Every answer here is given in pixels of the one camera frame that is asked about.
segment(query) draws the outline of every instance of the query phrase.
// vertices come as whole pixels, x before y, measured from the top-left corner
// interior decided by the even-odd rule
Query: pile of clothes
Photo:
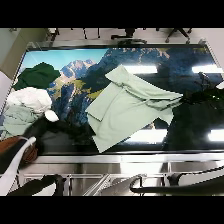
[[[2,115],[0,146],[4,148],[0,148],[1,152],[8,148],[3,141],[6,139],[7,143],[18,141],[18,137],[32,123],[51,109],[52,100],[45,89],[59,76],[60,72],[46,63],[27,68],[19,75],[17,83],[8,95]]]

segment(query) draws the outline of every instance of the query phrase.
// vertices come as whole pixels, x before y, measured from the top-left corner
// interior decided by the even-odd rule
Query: floor
[[[64,41],[64,40],[78,40],[84,39],[83,30],[81,28],[59,28],[60,35],[56,36],[55,41]],[[169,33],[169,29],[161,28],[159,32],[156,32],[155,28],[147,28],[143,30],[139,28],[134,34],[134,38],[148,38],[153,39],[161,38],[161,41],[164,42],[165,38]],[[101,39],[110,39],[112,34],[124,35],[124,30],[114,29],[114,28],[101,28],[100,37]],[[86,28],[86,35],[88,39],[98,39],[97,38],[97,28]],[[170,42],[175,42],[175,38],[179,38],[186,41],[185,37],[182,36],[179,32],[176,32],[174,36],[170,39]],[[190,34],[192,41],[204,37],[208,40],[211,48],[214,51],[214,54],[217,57],[217,60],[222,68],[224,68],[224,29],[216,28],[194,28]],[[171,166],[168,166],[165,169],[165,172],[181,172],[181,171],[192,171],[192,170],[206,170],[221,166],[224,164],[224,161],[219,162],[209,162],[209,163],[175,163]],[[133,173],[138,174],[145,172],[149,173],[159,173],[163,169],[163,164],[34,164],[26,169],[21,170],[21,173],[86,173],[86,174],[98,174],[98,173]]]

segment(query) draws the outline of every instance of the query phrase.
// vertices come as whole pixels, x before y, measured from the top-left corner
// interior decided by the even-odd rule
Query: white tube
[[[6,196],[9,193],[15,181],[17,169],[19,167],[19,163],[22,159],[23,153],[35,141],[36,141],[35,137],[31,137],[30,139],[27,140],[27,142],[20,148],[20,150],[17,152],[17,154],[13,158],[8,169],[2,175],[0,179],[0,196]]]

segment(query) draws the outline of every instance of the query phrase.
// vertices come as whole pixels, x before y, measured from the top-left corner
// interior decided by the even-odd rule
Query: white floor
[[[152,40],[155,40],[155,38],[163,38],[165,41],[170,30],[169,28],[161,28],[157,32],[155,28],[147,28],[146,30],[138,28],[134,33],[134,38],[148,38]],[[57,35],[55,41],[84,39],[82,28],[73,28],[73,30],[71,28],[59,28],[59,32],[60,35]],[[100,39],[110,40],[113,34],[125,35],[125,31],[117,28],[100,28]],[[86,28],[86,35],[88,39],[98,39],[97,28]],[[224,28],[193,28],[189,36],[192,42],[194,38],[205,38],[209,42],[220,66],[224,68]],[[170,42],[175,40],[175,37],[182,39],[183,43],[186,42],[186,38],[179,31],[174,33],[170,38]]]

